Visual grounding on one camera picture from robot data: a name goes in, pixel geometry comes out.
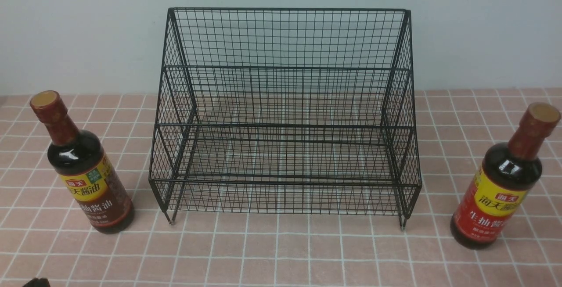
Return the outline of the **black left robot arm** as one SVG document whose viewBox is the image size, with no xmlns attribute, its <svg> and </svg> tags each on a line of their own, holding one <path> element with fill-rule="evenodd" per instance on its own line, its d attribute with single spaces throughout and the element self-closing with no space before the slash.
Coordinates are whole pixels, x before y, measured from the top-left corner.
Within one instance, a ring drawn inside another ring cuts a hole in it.
<svg viewBox="0 0 562 287">
<path fill-rule="evenodd" d="M 22 287 L 50 287 L 50 282 L 47 278 L 33 278 Z"/>
</svg>

